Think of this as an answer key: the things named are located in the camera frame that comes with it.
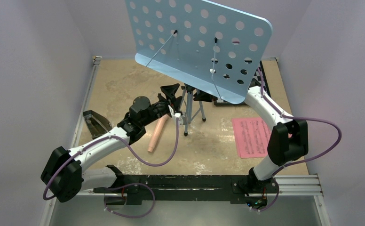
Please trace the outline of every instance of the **pink sheet of paper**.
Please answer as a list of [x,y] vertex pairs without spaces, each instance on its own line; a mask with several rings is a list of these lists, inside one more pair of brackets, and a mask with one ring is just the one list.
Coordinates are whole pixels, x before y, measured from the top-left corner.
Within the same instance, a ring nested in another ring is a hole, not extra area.
[[241,159],[267,156],[270,130],[261,117],[232,119],[232,127]]

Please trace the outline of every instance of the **round hole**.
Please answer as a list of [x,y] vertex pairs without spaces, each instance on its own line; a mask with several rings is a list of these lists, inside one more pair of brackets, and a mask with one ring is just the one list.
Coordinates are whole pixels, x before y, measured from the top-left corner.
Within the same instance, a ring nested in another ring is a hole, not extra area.
[[148,7],[143,6],[143,12],[144,12],[144,13],[149,13]]
[[192,6],[190,4],[185,4],[184,9],[187,13],[192,12]]
[[184,39],[185,39],[186,41],[191,41],[191,37],[190,37],[189,35],[184,35]]
[[251,59],[251,58],[249,58],[249,57],[246,57],[246,58],[244,59],[244,61],[245,61],[245,63],[247,63],[247,64],[251,64],[251,63],[252,63],[252,59]]
[[217,18],[218,22],[221,23],[221,24],[225,24],[225,22],[227,21],[227,19],[225,18],[225,16],[223,15],[220,15],[218,18]]
[[175,30],[171,30],[170,34],[172,34],[175,37],[175,36],[177,36],[177,33],[174,34],[174,32],[175,32]]
[[214,34],[216,36],[217,39],[222,39],[222,33],[221,32],[216,32],[216,34]]
[[175,0],[169,0],[169,5],[174,8],[175,7]]
[[170,16],[170,21],[175,24],[177,22],[177,19],[175,18],[175,16]]
[[263,31],[263,29],[262,29],[262,28],[257,27],[257,28],[254,30],[254,34],[255,34],[256,36],[262,36],[262,35],[264,34],[264,31]]
[[231,40],[231,42],[232,42],[232,44],[234,44],[234,45],[239,45],[239,44],[240,44],[240,42],[239,42],[239,39],[238,39],[238,38],[233,38],[233,39]]
[[202,34],[206,34],[207,29],[206,29],[204,26],[200,26],[200,27],[199,27],[199,31],[200,31]]
[[250,51],[255,52],[255,51],[257,50],[257,46],[256,46],[256,44],[250,44],[250,45],[249,45],[249,49],[250,49]]
[[200,47],[205,47],[205,42],[202,41],[202,40],[199,40],[198,44],[199,44]]
[[216,51],[216,53],[220,52],[220,47],[218,47],[218,46],[213,46],[213,51]]
[[162,18],[162,12],[160,12],[160,11],[156,11],[156,16],[157,16],[158,18]]
[[203,18],[207,18],[209,16],[209,12],[206,9],[203,9],[203,10],[200,11],[200,15]]
[[245,24],[244,24],[244,22],[242,22],[242,21],[238,21],[238,22],[236,22],[236,23],[235,23],[235,27],[236,27],[238,30],[243,30],[243,29],[244,29],[244,27],[245,27]]
[[186,28],[191,28],[191,22],[189,22],[188,20],[184,22],[184,25]]
[[231,51],[231,52],[228,53],[228,56],[230,58],[234,59],[237,55],[234,52]]

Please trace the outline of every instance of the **tripod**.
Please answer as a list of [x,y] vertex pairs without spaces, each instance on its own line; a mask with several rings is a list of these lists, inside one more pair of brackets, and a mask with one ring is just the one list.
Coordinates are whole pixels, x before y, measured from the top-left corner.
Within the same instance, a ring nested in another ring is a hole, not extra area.
[[[186,117],[187,117],[187,124],[185,124],[185,131],[184,131],[184,136],[188,136],[188,124],[191,123],[191,121],[197,116],[197,114],[199,113],[199,111],[201,111],[202,113],[202,121],[206,121],[206,116],[205,116],[205,110],[203,109],[203,104],[202,104],[202,100],[201,100],[201,94],[206,95],[205,92],[201,92],[199,89],[196,89],[196,93],[193,94],[193,91],[195,90],[194,87],[185,84],[185,86],[181,86],[182,91],[182,102],[181,102],[181,106],[180,109],[182,107],[183,102],[185,102],[184,98],[185,98],[185,94],[187,94],[187,102],[185,104],[186,106]],[[194,116],[192,116],[192,102],[193,101],[199,101],[199,109],[196,111],[196,113],[194,114]]]

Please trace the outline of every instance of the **perforated metal panel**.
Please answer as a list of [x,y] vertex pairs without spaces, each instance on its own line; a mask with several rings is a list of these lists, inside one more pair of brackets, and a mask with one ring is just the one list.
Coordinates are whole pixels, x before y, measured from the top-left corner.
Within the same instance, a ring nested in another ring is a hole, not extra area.
[[222,99],[241,103],[272,33],[264,18],[206,0],[126,0],[137,48],[135,60]]

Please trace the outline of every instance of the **white wall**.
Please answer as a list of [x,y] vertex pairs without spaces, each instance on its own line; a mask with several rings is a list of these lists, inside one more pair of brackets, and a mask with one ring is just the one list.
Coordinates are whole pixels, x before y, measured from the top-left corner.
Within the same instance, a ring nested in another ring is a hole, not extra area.
[[[311,1],[279,65],[292,112],[342,129],[341,143],[308,164],[319,174],[332,224],[365,225],[365,0]],[[309,126],[314,156],[336,131]]]
[[[105,58],[134,57],[135,44],[124,0],[66,0],[66,2],[94,55]],[[274,33],[263,55],[264,58],[268,58],[280,56],[311,0],[214,0],[214,2],[264,17],[271,22]]]
[[0,0],[0,226],[38,225],[40,175],[71,143],[90,55],[64,0]]

